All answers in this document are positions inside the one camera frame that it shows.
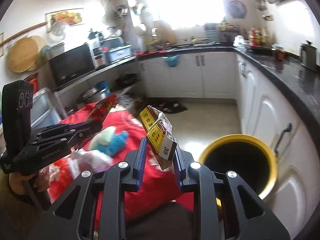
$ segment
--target hanging teal basket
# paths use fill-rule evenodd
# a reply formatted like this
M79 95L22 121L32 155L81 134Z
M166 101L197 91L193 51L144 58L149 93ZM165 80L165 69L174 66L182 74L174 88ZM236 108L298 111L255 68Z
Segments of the hanging teal basket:
M179 55L172 57L163 57L164 61L167 63L168 67L176 67L179 62Z

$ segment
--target window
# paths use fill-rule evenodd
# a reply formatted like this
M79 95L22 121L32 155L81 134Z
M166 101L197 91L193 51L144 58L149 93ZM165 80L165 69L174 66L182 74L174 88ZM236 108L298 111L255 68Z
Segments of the window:
M219 23L225 16L222 0L148 0L154 20L168 22L172 29Z

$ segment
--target floor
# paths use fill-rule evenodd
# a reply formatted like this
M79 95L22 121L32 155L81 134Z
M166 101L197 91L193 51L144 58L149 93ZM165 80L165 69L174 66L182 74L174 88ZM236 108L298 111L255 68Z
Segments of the floor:
M240 120L235 104L183 103L188 110L167 114L173 126L173 136L182 150L199 160L202 151L216 138L241 133Z

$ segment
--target person's hand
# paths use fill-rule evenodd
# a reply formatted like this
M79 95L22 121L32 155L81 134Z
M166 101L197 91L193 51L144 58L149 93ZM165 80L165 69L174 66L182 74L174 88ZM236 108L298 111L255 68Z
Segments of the person's hand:
M9 174L9 184L14 193L18 195L26 194L26 190L22 184L23 181L32 179L35 174L29 176L22 176L19 172L13 172ZM49 167L45 167L39 171L39 176L36 178L33 187L37 188L38 192L44 191L50 186L49 182Z

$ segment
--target microwave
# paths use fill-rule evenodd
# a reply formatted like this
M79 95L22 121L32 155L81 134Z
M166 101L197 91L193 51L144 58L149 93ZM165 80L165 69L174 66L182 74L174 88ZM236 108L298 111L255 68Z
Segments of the microwave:
M96 69L88 43L51 58L49 65L57 88Z

